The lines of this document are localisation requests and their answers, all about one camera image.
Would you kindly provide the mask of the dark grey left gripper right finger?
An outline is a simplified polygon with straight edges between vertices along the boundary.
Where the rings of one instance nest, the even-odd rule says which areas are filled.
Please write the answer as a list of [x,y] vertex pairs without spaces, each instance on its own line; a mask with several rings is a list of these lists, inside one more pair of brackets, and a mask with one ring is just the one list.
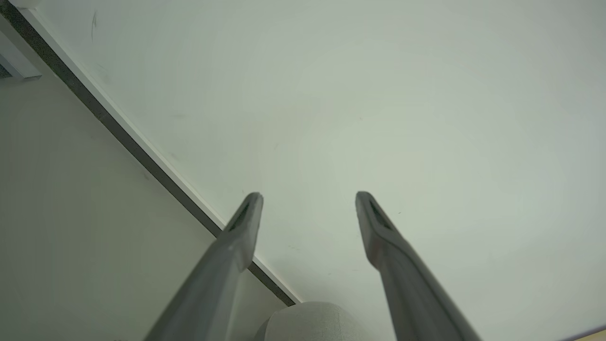
[[481,341],[369,192],[356,194],[366,257],[382,279],[397,341]]

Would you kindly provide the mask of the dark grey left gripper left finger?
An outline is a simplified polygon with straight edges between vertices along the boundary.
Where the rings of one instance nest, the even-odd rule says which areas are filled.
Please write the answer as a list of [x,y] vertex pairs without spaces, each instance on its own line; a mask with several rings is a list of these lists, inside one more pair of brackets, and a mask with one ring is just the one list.
[[263,196],[248,194],[144,341],[226,341],[240,274],[252,263]]

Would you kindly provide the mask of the white and grey baseboard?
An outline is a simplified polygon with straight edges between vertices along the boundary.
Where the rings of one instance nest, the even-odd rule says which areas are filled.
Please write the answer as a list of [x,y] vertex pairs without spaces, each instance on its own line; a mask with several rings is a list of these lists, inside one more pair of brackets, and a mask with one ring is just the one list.
[[44,27],[43,20],[36,10],[19,8],[9,0],[0,0],[0,15],[146,171],[155,177],[209,233],[213,236],[220,235],[225,222],[212,212],[160,152],[127,118],[123,117],[108,95],[104,94],[83,69],[69,57],[58,41],[52,37],[50,31]]

